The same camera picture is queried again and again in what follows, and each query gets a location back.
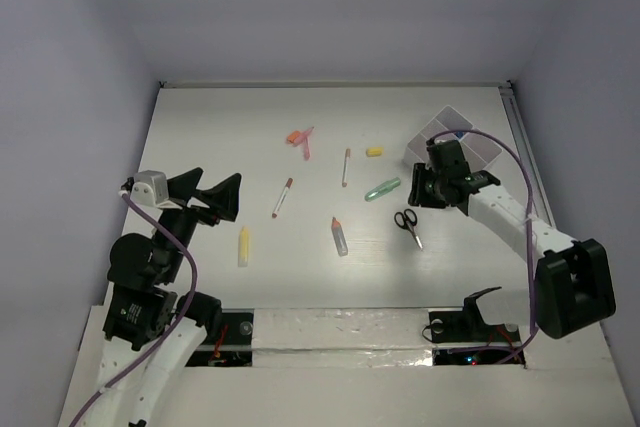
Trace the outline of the white brown-capped marker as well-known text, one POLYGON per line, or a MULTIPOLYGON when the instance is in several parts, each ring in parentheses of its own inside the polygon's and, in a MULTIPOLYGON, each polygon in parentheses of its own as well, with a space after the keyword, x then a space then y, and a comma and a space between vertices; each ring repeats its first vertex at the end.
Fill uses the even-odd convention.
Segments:
POLYGON ((346 148, 344 153, 343 169, 342 169, 342 176, 341 176, 341 186, 343 188, 347 187, 348 185, 348 172, 349 172, 350 159, 351 159, 351 149, 346 148))
POLYGON ((273 211, 271 213, 272 219, 276 219, 278 217, 279 212, 280 212, 280 210, 282 208, 282 205, 283 205, 283 203, 284 203, 284 201, 285 201, 285 199, 286 199, 286 197, 287 197, 287 195, 288 195, 288 193, 289 193, 289 191, 290 191, 290 189, 292 187, 293 181, 294 180, 291 177, 289 177, 287 179, 287 181, 286 181, 286 183, 285 183, 285 185, 284 185, 284 187, 283 187, 283 189, 282 189, 282 191, 280 193, 280 196, 279 196, 279 198, 278 198, 278 200, 276 202, 276 205, 274 206, 274 209, 273 209, 273 211))

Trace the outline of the pink highlighter pen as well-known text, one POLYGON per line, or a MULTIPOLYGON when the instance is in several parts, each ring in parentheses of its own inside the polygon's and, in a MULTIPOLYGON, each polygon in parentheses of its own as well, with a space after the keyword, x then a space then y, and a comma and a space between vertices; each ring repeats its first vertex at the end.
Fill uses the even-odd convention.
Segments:
POLYGON ((303 149, 303 158, 305 161, 308 161, 311 157, 309 137, 313 133, 313 130, 314 130, 313 127, 308 128, 300 135, 300 138, 299 138, 299 140, 301 141, 301 145, 303 149))

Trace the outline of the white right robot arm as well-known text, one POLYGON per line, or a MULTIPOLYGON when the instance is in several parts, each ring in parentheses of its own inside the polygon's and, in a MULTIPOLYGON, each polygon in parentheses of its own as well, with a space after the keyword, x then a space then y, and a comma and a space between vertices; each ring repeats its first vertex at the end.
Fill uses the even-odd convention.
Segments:
POLYGON ((429 162, 413 167, 408 204, 456 208, 493 232, 526 263, 530 331, 560 339, 616 312, 605 247, 578 241, 516 201, 486 170, 473 172, 457 140, 428 140, 429 162))

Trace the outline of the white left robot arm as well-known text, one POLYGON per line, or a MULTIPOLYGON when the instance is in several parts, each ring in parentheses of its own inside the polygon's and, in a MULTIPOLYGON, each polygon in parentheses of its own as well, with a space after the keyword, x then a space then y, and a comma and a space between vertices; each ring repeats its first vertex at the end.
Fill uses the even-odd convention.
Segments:
POLYGON ((96 387, 71 425, 151 425, 195 350, 221 337, 221 302, 198 292, 188 246, 197 226, 236 220, 242 176, 202 190, 203 174, 200 167, 174 177, 146 170, 120 187, 153 233, 128 233, 111 247, 96 387))

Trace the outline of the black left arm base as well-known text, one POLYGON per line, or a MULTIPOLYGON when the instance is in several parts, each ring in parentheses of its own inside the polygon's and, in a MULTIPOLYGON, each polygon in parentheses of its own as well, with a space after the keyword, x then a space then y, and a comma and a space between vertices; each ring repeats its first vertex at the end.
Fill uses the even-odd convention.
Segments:
POLYGON ((191 355, 187 367, 250 367, 253 363, 253 310, 223 310, 215 337, 191 355))

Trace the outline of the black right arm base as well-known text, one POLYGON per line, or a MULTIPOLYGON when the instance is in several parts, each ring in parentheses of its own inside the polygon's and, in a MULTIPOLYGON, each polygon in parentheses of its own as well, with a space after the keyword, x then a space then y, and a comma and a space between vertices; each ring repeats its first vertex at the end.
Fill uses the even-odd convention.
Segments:
POLYGON ((494 365, 521 346, 519 328, 488 324, 478 300, 499 287, 486 288, 466 296, 460 307, 429 311, 421 336, 432 347, 435 366, 494 365))

